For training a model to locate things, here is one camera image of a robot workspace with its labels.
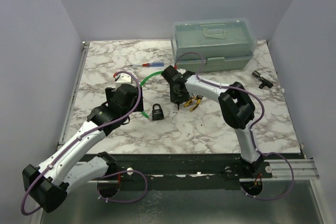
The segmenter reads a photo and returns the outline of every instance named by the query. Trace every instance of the storage box lid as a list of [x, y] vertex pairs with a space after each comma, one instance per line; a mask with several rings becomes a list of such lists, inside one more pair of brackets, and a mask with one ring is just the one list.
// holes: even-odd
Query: storage box lid
[[256, 45], [245, 18], [175, 22], [173, 26], [178, 48], [250, 44], [253, 52]]

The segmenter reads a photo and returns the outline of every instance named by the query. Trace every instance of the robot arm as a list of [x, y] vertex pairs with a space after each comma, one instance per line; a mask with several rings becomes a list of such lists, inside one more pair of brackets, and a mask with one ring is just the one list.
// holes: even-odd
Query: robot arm
[[[177, 105], [188, 101], [190, 93], [202, 95], [219, 103], [225, 122], [236, 132], [241, 149], [241, 158], [253, 172], [261, 162], [261, 156], [253, 145], [249, 129], [255, 111], [255, 106], [250, 97], [237, 90], [210, 86], [200, 82], [193, 72], [187, 71], [181, 74], [172, 66], [167, 67], [162, 76], [170, 85], [171, 102]], [[213, 81], [212, 83], [220, 87], [229, 86]], [[244, 89], [239, 82], [235, 82], [232, 86]]]
[[83, 138], [80, 136], [84, 132], [92, 131], [97, 126], [112, 122], [127, 114], [134, 107], [137, 97], [137, 88], [122, 84], [115, 91], [110, 92], [110, 99], [106, 103], [92, 110], [87, 121], [62, 148], [37, 167], [28, 165], [23, 170], [25, 190], [27, 191], [32, 183], [36, 183], [29, 195], [46, 212], [58, 208], [71, 190], [105, 175], [108, 168], [115, 164], [115, 160], [108, 153], [99, 153], [91, 161], [76, 166], [88, 150], [114, 129], [120, 127], [127, 119], [95, 130]]

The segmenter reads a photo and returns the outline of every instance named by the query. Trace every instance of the padlock shackle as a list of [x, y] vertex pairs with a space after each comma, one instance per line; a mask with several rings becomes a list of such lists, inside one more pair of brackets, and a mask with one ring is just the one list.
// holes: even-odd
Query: padlock shackle
[[159, 106], [159, 110], [161, 110], [161, 105], [159, 105], [158, 103], [153, 105], [153, 109], [155, 110], [155, 106]]

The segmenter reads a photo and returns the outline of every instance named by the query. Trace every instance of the blue screwdriver handle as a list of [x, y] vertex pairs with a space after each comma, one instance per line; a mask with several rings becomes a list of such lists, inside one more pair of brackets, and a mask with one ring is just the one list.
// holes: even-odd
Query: blue screwdriver handle
[[163, 62], [152, 62], [152, 63], [148, 63], [149, 66], [148, 67], [163, 67], [164, 63]]

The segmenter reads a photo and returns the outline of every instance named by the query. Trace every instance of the screwdriver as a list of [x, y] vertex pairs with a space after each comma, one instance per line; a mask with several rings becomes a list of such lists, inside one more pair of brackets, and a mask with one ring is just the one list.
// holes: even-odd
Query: screwdriver
[[137, 64], [137, 65], [128, 65], [129, 67], [163, 67], [164, 63], [163, 62], [149, 62], [149, 63], [144, 63], [144, 64]]

